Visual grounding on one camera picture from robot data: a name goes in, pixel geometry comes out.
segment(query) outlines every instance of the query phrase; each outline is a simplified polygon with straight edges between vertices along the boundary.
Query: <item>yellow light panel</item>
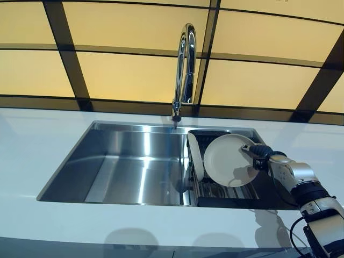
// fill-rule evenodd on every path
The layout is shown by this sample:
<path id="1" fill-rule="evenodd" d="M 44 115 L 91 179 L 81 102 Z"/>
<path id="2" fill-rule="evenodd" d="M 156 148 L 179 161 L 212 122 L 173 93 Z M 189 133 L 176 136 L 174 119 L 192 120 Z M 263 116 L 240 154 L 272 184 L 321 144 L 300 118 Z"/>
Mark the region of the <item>yellow light panel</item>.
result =
<path id="1" fill-rule="evenodd" d="M 344 74 L 340 76 L 318 111 L 344 113 Z"/>
<path id="2" fill-rule="evenodd" d="M 209 0 L 123 0 L 123 1 L 113 1 L 113 2 L 178 4 L 178 5 L 194 5 L 194 6 L 202 6 L 202 7 L 209 6 Z"/>
<path id="3" fill-rule="evenodd" d="M 63 3 L 74 44 L 177 50 L 192 23 L 203 45 L 207 9 L 140 4 Z"/>
<path id="4" fill-rule="evenodd" d="M 57 51 L 0 51 L 0 94 L 74 97 Z"/>
<path id="5" fill-rule="evenodd" d="M 85 53 L 77 54 L 91 98 L 172 102 L 177 58 Z M 196 60 L 195 86 L 199 70 Z"/>
<path id="6" fill-rule="evenodd" d="M 0 3 L 0 44 L 55 44 L 41 2 Z"/>
<path id="7" fill-rule="evenodd" d="M 212 52 L 324 62 L 343 26 L 220 11 Z"/>
<path id="8" fill-rule="evenodd" d="M 344 23 L 343 0 L 222 0 L 221 7 Z"/>
<path id="9" fill-rule="evenodd" d="M 210 60 L 202 104 L 295 109 L 318 68 Z"/>

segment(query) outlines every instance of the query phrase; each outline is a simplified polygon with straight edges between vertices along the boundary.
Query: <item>plate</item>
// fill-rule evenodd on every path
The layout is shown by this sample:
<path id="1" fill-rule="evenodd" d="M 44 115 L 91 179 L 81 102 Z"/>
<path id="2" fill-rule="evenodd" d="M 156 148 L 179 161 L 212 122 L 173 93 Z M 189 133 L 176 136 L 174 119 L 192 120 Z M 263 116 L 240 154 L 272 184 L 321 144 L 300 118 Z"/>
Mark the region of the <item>plate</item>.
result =
<path id="1" fill-rule="evenodd" d="M 193 166 L 195 167 L 195 172 L 198 181 L 201 181 L 204 177 L 204 168 L 202 162 L 202 156 L 200 155 L 199 145 L 196 137 L 192 133 L 188 133 L 189 146 L 191 151 L 191 156 L 193 159 Z"/>
<path id="2" fill-rule="evenodd" d="M 252 166 L 253 159 L 245 153 L 243 144 L 255 145 L 239 134 L 226 134 L 213 140 L 204 153 L 204 167 L 208 175 L 226 187 L 241 187 L 258 174 Z"/>

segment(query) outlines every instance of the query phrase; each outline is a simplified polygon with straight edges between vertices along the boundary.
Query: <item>kitchen faucet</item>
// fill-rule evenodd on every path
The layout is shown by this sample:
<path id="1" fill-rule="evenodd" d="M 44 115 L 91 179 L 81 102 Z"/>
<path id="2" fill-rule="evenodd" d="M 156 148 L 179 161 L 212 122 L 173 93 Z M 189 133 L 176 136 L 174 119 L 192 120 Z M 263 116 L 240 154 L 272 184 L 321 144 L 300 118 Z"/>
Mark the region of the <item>kitchen faucet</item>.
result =
<path id="1" fill-rule="evenodd" d="M 187 56 L 187 70 L 183 81 L 184 58 Z M 172 102 L 172 120 L 174 127 L 181 121 L 181 103 L 192 102 L 192 87 L 194 84 L 194 72 L 196 63 L 196 32 L 191 23 L 187 23 L 182 30 L 178 48 L 178 64 L 176 91 Z"/>

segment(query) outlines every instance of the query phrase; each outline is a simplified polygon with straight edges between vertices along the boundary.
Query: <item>white countertop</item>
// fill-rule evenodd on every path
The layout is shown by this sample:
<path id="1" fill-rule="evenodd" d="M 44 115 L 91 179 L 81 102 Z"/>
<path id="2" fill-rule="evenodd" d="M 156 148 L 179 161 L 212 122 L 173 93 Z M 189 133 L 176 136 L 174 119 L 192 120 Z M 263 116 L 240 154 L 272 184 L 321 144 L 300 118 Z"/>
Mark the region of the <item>white countertop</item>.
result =
<path id="1" fill-rule="evenodd" d="M 170 124 L 168 117 L 0 109 L 0 237 L 161 246 L 289 247 L 298 211 L 38 202 L 36 196 L 94 120 Z M 184 125 L 251 127 L 308 163 L 344 204 L 344 126 L 183 118 Z M 295 234 L 304 242 L 301 222 Z M 295 240 L 300 247 L 304 246 Z"/>

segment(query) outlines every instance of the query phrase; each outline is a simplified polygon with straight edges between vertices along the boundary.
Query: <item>dish rack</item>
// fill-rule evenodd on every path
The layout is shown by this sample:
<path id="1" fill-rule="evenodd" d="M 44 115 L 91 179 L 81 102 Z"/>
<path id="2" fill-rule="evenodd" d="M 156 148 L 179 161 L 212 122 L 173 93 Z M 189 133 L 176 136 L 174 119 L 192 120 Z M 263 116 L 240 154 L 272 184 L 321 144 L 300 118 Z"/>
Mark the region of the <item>dish rack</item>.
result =
<path id="1" fill-rule="evenodd" d="M 240 134 L 248 137 L 256 144 L 262 144 L 254 133 L 250 131 L 205 131 L 192 130 L 190 131 L 195 137 L 199 145 L 202 161 L 205 150 L 208 145 L 216 138 L 225 134 Z M 204 178 L 199 182 L 195 173 L 195 166 L 192 161 L 191 151 L 189 149 L 190 159 L 190 181 L 195 195 L 195 205 L 200 207 L 227 207 L 227 208 L 242 208 L 242 209 L 280 209 L 292 210 L 292 206 L 285 204 L 278 198 L 271 183 L 271 178 L 264 172 L 259 172 L 256 178 L 242 186 L 242 187 L 225 187 L 216 183 L 205 171 Z M 290 194 L 280 185 L 277 184 L 278 190 L 284 198 L 291 200 Z"/>

